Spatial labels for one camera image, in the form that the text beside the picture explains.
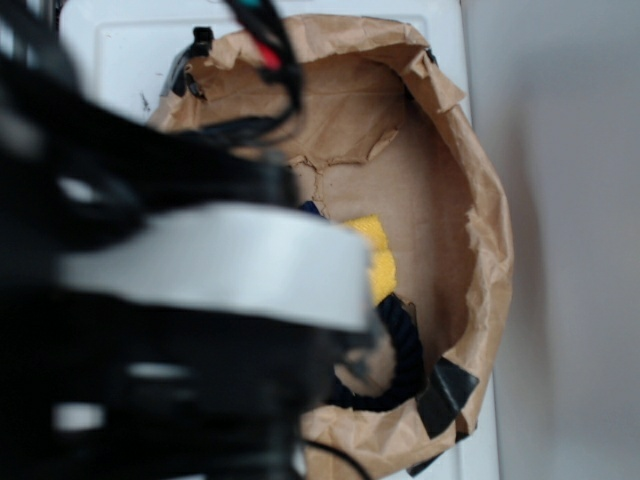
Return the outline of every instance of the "white wall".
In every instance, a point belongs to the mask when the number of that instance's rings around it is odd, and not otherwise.
[[[516,241],[502,480],[640,478],[640,1],[462,4]]]

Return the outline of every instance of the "paper bag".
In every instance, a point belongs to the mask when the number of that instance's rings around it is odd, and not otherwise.
[[[511,298],[507,201],[458,105],[464,93],[413,27],[327,15],[291,17],[286,27],[304,66],[305,115],[279,148],[300,179],[300,201],[337,222],[378,215],[427,376],[426,390],[392,411],[321,406],[302,431],[375,478],[416,473],[476,428]],[[278,112],[285,95],[262,83],[259,64],[247,34],[216,40],[189,66],[206,99],[170,94],[151,123],[177,131]],[[311,479],[357,478],[326,453],[308,451],[307,460]]]

